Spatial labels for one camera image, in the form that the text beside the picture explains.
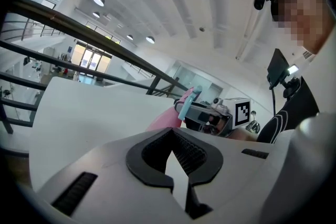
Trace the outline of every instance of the light blue tube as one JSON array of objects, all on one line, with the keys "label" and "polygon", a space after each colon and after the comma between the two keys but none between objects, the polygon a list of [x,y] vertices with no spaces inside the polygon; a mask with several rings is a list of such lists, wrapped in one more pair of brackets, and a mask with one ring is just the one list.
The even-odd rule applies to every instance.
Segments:
[{"label": "light blue tube", "polygon": [[182,121],[184,120],[185,116],[187,115],[187,112],[192,104],[192,102],[194,101],[194,99],[196,98],[196,96],[202,92],[202,86],[197,86],[193,92],[187,97],[187,99],[184,101],[184,105],[179,113],[178,118]]}]

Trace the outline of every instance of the white ceiling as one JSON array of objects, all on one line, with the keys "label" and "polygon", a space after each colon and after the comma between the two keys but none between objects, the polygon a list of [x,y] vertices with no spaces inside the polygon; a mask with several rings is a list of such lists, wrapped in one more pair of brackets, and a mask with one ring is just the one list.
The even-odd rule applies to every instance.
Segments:
[{"label": "white ceiling", "polygon": [[[132,34],[134,44],[179,55],[180,60],[183,53],[201,61],[202,54],[215,52],[265,77],[274,48],[280,47],[289,62],[302,54],[290,39],[280,41],[269,9],[257,12],[253,0],[106,0],[104,7],[93,0],[74,1],[92,18],[95,11],[109,14],[111,21],[98,19],[109,31],[123,37]],[[148,35],[154,36],[155,45],[145,41]]]}]

